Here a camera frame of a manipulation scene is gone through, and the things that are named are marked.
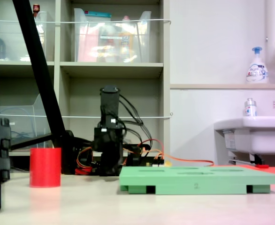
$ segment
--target white sink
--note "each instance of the white sink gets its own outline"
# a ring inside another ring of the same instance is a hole
[[[275,116],[241,117],[216,122],[226,148],[250,154],[275,154]]]

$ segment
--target table surface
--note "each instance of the table surface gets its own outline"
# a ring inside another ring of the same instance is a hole
[[[128,195],[117,177],[62,175],[61,187],[29,188],[29,174],[2,185],[0,225],[275,225],[270,194]]]

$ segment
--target red cylinder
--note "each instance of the red cylinder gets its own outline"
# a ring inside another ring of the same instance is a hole
[[[30,187],[61,185],[61,148],[33,148],[30,153]]]

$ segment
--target green tray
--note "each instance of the green tray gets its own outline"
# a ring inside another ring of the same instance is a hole
[[[129,194],[212,195],[270,193],[275,174],[238,166],[123,167],[120,189]]]

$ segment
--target clear plastic bin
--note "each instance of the clear plastic bin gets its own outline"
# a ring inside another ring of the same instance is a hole
[[[47,61],[54,61],[54,23],[48,12],[39,12],[36,25]],[[0,22],[0,60],[30,61],[20,24]]]
[[[150,22],[88,23],[84,11],[74,9],[75,61],[149,62]],[[145,11],[141,20],[150,19]]]
[[[24,115],[23,116],[6,116],[6,115]],[[9,119],[11,127],[12,144],[28,137],[37,137],[50,133],[46,113],[40,95],[38,95],[33,105],[19,106],[0,106],[0,117]],[[52,147],[51,141],[39,143],[26,147],[29,148]]]

